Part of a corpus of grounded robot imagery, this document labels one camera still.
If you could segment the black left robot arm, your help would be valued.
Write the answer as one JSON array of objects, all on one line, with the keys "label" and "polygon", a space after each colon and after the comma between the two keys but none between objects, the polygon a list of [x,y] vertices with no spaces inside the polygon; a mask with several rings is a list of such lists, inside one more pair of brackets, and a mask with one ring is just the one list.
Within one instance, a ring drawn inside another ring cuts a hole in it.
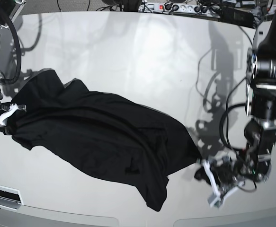
[{"label": "black left robot arm", "polygon": [[233,148],[236,159],[201,160],[196,180],[221,190],[242,187],[246,180],[258,183],[271,171],[271,152],[276,143],[276,11],[266,37],[247,55],[246,101],[251,120],[244,129],[245,148]]}]

